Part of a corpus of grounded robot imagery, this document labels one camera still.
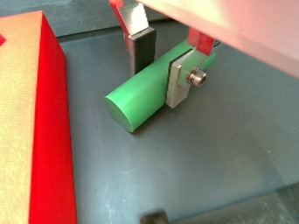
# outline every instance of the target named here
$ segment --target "bolt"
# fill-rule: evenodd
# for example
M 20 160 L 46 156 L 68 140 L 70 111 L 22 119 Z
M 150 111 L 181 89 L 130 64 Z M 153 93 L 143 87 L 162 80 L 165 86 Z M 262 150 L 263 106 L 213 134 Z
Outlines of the bolt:
M 199 87 L 206 81 L 206 78 L 207 78 L 207 74 L 201 69 L 194 69 L 190 75 L 187 76 L 187 81 L 195 87 Z

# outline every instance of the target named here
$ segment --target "cardboard box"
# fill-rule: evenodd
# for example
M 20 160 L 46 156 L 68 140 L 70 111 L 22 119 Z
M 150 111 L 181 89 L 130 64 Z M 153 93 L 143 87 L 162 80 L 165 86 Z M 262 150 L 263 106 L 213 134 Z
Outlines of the cardboard box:
M 66 56 L 42 11 L 0 18 L 0 223 L 76 223 Z

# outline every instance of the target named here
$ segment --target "metal clamp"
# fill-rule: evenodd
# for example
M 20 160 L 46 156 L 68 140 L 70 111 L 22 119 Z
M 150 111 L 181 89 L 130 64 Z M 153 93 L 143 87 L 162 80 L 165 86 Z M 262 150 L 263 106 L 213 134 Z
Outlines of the metal clamp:
M 157 31 L 150 27 L 146 8 L 135 1 L 110 0 L 124 31 L 126 48 L 130 52 L 131 75 L 138 74 L 155 61 Z
M 166 104 L 173 109 L 187 98 L 191 85 L 199 87 L 205 83 L 203 70 L 215 60 L 214 48 L 219 45 L 218 40 L 193 28 L 187 41 L 194 49 L 170 63 Z

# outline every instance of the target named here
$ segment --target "red foam edge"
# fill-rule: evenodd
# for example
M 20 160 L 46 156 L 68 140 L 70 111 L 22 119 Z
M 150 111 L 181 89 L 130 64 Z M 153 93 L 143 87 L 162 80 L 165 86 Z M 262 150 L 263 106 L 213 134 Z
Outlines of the red foam edge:
M 0 33 L 0 45 L 6 42 L 6 37 Z
M 66 56 L 46 16 L 35 106 L 31 224 L 78 223 Z
M 214 38 L 198 31 L 194 28 L 190 28 L 187 42 L 191 46 L 197 47 L 197 50 L 206 55 L 211 55 L 211 50 L 214 47 Z

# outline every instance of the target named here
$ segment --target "green plastic rod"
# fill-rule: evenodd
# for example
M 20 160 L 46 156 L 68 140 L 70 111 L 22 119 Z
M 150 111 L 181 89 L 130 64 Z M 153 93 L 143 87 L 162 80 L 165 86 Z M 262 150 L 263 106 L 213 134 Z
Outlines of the green plastic rod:
M 183 41 L 106 96 L 110 113 L 127 131 L 134 132 L 165 105 L 170 62 L 191 48 Z

